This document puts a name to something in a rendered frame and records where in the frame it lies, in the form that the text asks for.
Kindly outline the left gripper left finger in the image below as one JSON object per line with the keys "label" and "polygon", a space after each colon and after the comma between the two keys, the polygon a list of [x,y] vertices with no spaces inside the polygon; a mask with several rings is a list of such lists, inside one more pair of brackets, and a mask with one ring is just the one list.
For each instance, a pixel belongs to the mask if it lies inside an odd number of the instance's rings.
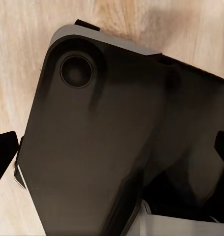
{"label": "left gripper left finger", "polygon": [[18,152],[19,143],[16,132],[10,131],[0,134],[0,179],[8,168],[15,154]]}

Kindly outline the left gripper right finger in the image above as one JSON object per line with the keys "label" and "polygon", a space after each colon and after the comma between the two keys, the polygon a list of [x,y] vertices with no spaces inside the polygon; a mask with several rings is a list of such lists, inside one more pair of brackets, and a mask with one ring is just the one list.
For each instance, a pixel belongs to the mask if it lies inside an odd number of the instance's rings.
{"label": "left gripper right finger", "polygon": [[224,131],[217,133],[214,148],[224,162]]}

